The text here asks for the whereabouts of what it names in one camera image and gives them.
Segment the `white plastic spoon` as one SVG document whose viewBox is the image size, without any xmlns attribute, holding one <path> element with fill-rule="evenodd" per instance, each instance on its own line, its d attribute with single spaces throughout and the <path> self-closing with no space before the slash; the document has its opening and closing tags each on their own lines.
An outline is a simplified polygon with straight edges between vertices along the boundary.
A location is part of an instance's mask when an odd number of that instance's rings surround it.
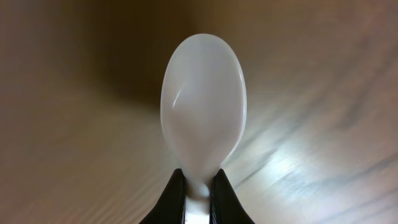
<svg viewBox="0 0 398 224">
<path fill-rule="evenodd" d="M 246 115 L 243 71 L 232 48 L 211 34 L 185 39 L 168 62 L 160 101 L 165 143 L 187 180 L 184 223 L 209 223 L 211 181 L 237 148 Z"/>
</svg>

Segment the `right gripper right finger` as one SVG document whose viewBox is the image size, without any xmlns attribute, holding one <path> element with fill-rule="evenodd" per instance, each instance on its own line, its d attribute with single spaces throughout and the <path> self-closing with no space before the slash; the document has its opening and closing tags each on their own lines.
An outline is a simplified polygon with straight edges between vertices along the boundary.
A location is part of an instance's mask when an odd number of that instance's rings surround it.
<svg viewBox="0 0 398 224">
<path fill-rule="evenodd" d="M 210 224 L 254 224 L 223 169 L 217 172 L 211 184 Z"/>
</svg>

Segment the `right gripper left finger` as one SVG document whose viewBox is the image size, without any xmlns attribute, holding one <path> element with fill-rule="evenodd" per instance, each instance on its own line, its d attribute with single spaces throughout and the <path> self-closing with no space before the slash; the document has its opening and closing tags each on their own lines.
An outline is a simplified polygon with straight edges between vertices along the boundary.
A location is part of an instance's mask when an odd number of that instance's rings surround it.
<svg viewBox="0 0 398 224">
<path fill-rule="evenodd" d="M 185 218 L 186 178 L 175 169 L 153 209 L 140 224 L 182 224 Z"/>
</svg>

